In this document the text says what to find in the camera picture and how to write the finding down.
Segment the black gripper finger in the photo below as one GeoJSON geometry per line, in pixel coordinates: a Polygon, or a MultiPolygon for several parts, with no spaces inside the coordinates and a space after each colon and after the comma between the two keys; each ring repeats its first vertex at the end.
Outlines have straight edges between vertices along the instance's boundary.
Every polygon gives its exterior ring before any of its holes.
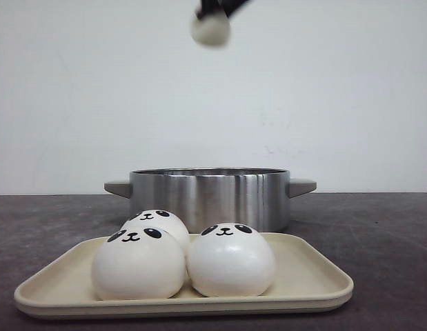
{"type": "Polygon", "coordinates": [[[249,0],[222,0],[221,7],[223,8],[226,16],[231,18],[231,16],[238,11],[242,6],[246,5],[249,0]]]}
{"type": "Polygon", "coordinates": [[[196,18],[203,19],[204,17],[214,14],[217,11],[216,0],[201,0],[200,6],[195,10],[196,18]]]}

